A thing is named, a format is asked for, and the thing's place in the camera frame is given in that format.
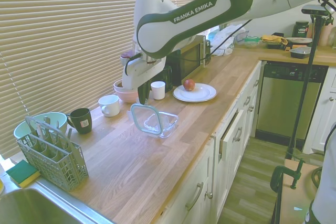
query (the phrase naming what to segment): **microwave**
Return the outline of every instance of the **microwave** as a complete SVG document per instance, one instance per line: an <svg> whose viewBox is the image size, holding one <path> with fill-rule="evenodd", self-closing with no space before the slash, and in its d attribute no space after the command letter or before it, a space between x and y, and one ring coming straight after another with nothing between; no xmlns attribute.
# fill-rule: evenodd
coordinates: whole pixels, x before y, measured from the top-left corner
<svg viewBox="0 0 336 224"><path fill-rule="evenodd" d="M203 35L196 35L193 42L176 50L166 58L166 66L172 68L172 82L174 86L180 86L186 79L191 78L196 72L206 65L204 59L210 53L210 42Z"/></svg>

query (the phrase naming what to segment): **white plate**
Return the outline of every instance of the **white plate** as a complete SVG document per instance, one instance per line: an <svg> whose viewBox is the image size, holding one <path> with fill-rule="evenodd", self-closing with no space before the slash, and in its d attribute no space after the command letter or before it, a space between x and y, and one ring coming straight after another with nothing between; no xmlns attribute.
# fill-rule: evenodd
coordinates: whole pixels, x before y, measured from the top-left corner
<svg viewBox="0 0 336 224"><path fill-rule="evenodd" d="M174 97L184 102L205 102L217 95L216 90L202 83L196 83L193 91L186 91L183 85L174 90Z"/></svg>
<svg viewBox="0 0 336 224"><path fill-rule="evenodd" d="M298 44L307 44L313 41L311 38L286 38L286 40Z"/></svg>

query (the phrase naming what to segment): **green sponge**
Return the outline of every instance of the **green sponge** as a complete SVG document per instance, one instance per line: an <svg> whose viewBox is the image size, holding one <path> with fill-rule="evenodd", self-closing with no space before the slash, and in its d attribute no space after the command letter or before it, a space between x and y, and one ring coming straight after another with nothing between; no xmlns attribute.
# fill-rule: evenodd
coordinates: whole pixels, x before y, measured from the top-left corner
<svg viewBox="0 0 336 224"><path fill-rule="evenodd" d="M21 188L26 187L40 176L40 172L24 160L9 169L7 174Z"/></svg>

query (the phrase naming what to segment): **cabinet handle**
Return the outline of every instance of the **cabinet handle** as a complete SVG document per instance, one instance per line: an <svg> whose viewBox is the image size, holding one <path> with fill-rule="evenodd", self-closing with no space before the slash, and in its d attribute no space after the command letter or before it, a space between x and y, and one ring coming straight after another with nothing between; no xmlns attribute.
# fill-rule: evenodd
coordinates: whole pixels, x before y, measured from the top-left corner
<svg viewBox="0 0 336 224"><path fill-rule="evenodd" d="M256 82L253 84L253 87L258 86L258 84L259 84L259 80L256 80Z"/></svg>
<svg viewBox="0 0 336 224"><path fill-rule="evenodd" d="M246 101L244 102L244 106L248 105L250 103L251 97L247 97Z"/></svg>
<svg viewBox="0 0 336 224"><path fill-rule="evenodd" d="M208 193L207 191L205 192L205 196L207 196L208 199L212 199L214 197L213 193Z"/></svg>
<svg viewBox="0 0 336 224"><path fill-rule="evenodd" d="M239 127L235 137L233 138L234 142L239 142L240 141L240 137L242 135L242 132L243 132L243 127Z"/></svg>
<svg viewBox="0 0 336 224"><path fill-rule="evenodd" d="M197 187L199 188L199 190L198 190L198 193L196 195L196 198L194 198L194 200L191 203L185 204L185 207L187 208L188 211L190 211L193 208L193 206L196 204L196 201L198 200L198 198L201 195L203 185L204 185L203 182L202 183L197 183Z"/></svg>

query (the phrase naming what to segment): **white mug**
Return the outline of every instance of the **white mug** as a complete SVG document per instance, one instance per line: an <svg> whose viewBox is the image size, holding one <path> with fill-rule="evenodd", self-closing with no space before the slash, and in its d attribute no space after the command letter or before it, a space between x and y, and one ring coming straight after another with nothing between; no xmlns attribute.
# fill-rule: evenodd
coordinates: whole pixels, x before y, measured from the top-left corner
<svg viewBox="0 0 336 224"><path fill-rule="evenodd" d="M119 97L117 95L111 94L102 97L98 101L101 112L107 118L118 115L120 112L119 107Z"/></svg>
<svg viewBox="0 0 336 224"><path fill-rule="evenodd" d="M161 100L164 98L165 86L166 86L166 83L164 81L154 81L151 83L153 98L155 100Z"/></svg>

